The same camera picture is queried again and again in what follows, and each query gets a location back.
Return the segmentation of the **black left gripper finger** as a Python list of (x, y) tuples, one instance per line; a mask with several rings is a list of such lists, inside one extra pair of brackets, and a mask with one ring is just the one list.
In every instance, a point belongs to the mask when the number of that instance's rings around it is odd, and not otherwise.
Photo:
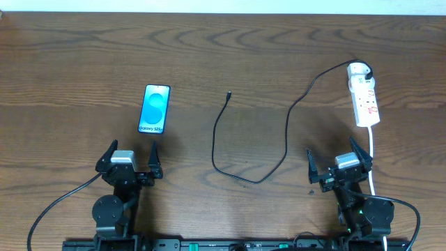
[(95, 165), (95, 170), (97, 172), (108, 172), (112, 167), (111, 158), (113, 156), (114, 151), (118, 148), (118, 140), (115, 139), (109, 146), (109, 148), (105, 151), (102, 157), (97, 161)]
[(148, 167), (150, 168), (150, 173), (153, 175), (154, 179), (163, 178), (163, 170), (157, 153), (157, 142), (153, 142), (152, 144), (151, 153), (148, 159)]

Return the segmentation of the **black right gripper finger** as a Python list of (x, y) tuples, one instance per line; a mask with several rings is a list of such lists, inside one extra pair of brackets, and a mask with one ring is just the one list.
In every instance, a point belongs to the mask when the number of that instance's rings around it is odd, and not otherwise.
[(355, 139), (350, 136), (349, 142), (351, 148), (360, 161), (360, 165), (362, 166), (365, 172), (370, 172), (372, 170), (372, 161), (373, 158), (355, 141)]
[(307, 158), (308, 158), (308, 162), (309, 162), (309, 167), (308, 167), (309, 183), (310, 184), (318, 183), (318, 170), (317, 170), (317, 166), (316, 166), (316, 163), (315, 163), (314, 158), (312, 156), (312, 152), (309, 149), (307, 149)]

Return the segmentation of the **blue Galaxy smartphone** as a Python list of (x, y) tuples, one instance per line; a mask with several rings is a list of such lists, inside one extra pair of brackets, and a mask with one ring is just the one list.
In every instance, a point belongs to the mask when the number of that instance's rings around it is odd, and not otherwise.
[(164, 133), (170, 93), (171, 87), (168, 85), (146, 85), (138, 124), (140, 133)]

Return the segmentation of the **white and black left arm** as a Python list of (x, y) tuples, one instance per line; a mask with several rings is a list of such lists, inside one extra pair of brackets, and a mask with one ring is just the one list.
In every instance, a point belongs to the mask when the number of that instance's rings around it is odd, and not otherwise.
[(155, 185), (163, 178), (156, 143), (152, 144), (147, 172), (137, 172), (135, 155), (130, 150), (119, 150), (115, 139), (95, 170), (114, 188), (111, 195), (104, 195), (93, 205), (92, 216), (96, 222), (94, 250), (151, 250), (153, 245), (134, 232), (134, 223), (143, 187)]

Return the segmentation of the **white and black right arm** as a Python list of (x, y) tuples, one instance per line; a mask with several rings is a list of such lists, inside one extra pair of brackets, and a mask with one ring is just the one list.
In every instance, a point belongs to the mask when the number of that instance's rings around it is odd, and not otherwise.
[(319, 174), (310, 150), (308, 176), (311, 184), (320, 185), (322, 192), (333, 191), (337, 198), (339, 214), (348, 232), (338, 238), (341, 250), (354, 250), (370, 246), (383, 250), (383, 238), (391, 233), (394, 203), (362, 192), (360, 183), (369, 178), (372, 156), (352, 137), (351, 152), (335, 158), (335, 165)]

